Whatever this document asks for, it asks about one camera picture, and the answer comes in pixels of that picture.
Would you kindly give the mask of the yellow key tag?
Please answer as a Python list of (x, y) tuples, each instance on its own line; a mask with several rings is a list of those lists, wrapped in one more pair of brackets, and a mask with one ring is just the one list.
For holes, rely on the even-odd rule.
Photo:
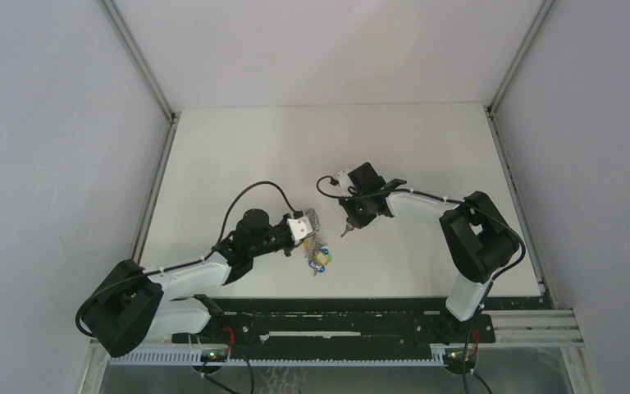
[(322, 248), (315, 254), (314, 260), (319, 266), (327, 266), (333, 258), (328, 249)]

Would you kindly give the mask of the large keyring with yellow handle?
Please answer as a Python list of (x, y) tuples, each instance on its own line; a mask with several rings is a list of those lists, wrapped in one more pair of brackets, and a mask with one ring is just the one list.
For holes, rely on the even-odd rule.
[(304, 215), (309, 220), (312, 227), (311, 233), (306, 236), (303, 242), (305, 258), (307, 260), (314, 260), (317, 254), (321, 253), (322, 249), (326, 248), (327, 243), (320, 234), (320, 220), (317, 211), (314, 208), (306, 208)]

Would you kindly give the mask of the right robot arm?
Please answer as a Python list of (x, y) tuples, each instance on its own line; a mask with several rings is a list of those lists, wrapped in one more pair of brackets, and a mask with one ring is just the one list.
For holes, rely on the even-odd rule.
[(385, 181), (371, 163), (341, 170), (331, 180), (340, 189), (336, 199), (347, 214), (350, 230), (375, 218), (404, 218), (439, 226), (458, 271), (445, 302), (442, 333), (463, 341), (473, 332), (472, 317), (482, 307), (496, 278), (522, 262), (526, 248), (492, 199), (475, 191), (461, 200), (406, 187), (400, 179)]

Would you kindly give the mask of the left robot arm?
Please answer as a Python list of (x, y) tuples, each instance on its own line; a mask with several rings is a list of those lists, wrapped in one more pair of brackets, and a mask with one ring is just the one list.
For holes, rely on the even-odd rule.
[(181, 333), (215, 341), (224, 322), (201, 291), (241, 279), (265, 254), (289, 256), (314, 232), (305, 210), (287, 213), (272, 225), (265, 211), (250, 209), (204, 258), (151, 271), (131, 259), (118, 263), (82, 303), (76, 326), (112, 357)]

